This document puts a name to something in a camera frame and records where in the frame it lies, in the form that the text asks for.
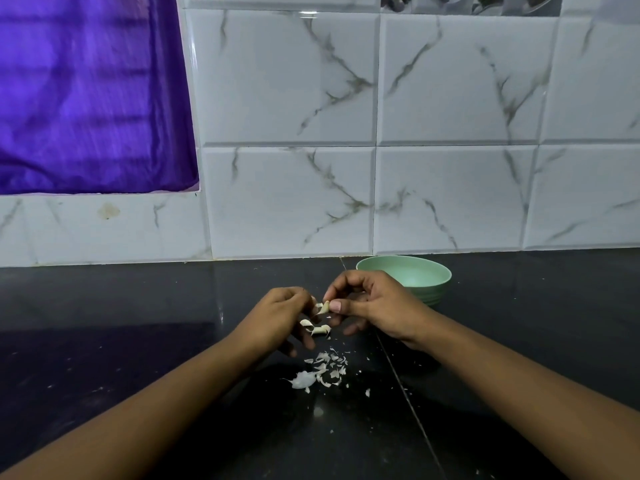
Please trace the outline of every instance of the forearm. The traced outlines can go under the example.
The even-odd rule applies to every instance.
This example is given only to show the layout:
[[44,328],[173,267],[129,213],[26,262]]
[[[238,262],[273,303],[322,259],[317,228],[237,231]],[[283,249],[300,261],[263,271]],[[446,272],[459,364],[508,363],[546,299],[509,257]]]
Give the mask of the forearm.
[[420,348],[455,372],[572,479],[640,472],[640,413],[427,312]]
[[233,334],[62,436],[0,480],[136,479],[259,357]]

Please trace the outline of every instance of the bowl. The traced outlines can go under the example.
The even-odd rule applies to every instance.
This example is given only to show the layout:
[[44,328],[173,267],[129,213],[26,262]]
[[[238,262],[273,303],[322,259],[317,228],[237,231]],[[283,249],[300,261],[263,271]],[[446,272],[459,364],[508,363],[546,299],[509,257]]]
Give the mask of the bowl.
[[412,256],[373,256],[360,261],[356,269],[386,272],[427,306],[440,302],[452,276],[446,266]]

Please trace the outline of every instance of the purple curtain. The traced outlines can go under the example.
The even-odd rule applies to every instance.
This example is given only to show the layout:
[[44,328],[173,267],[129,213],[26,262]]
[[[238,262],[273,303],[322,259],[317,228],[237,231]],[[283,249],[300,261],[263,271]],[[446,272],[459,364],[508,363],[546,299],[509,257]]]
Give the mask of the purple curtain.
[[197,182],[175,0],[0,0],[0,194]]

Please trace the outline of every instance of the black countertop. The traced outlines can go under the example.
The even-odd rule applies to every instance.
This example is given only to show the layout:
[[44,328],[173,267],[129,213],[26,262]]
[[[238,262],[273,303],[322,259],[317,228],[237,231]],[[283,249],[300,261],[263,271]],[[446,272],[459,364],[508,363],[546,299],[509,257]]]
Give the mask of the black countertop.
[[[430,258],[453,272],[439,311],[640,409],[640,250]],[[321,298],[357,260],[0,269],[0,471],[226,336],[270,288]],[[341,386],[291,389],[283,378],[330,346],[348,357]],[[428,355],[339,329],[270,356],[156,477],[564,478]]]

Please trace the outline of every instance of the kitchen backsplash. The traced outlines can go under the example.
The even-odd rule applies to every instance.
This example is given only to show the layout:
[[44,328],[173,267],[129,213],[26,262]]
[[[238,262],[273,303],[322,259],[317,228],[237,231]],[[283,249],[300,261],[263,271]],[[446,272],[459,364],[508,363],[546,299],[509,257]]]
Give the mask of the kitchen backsplash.
[[639,245],[601,0],[178,1],[200,190],[1,197],[0,266]]

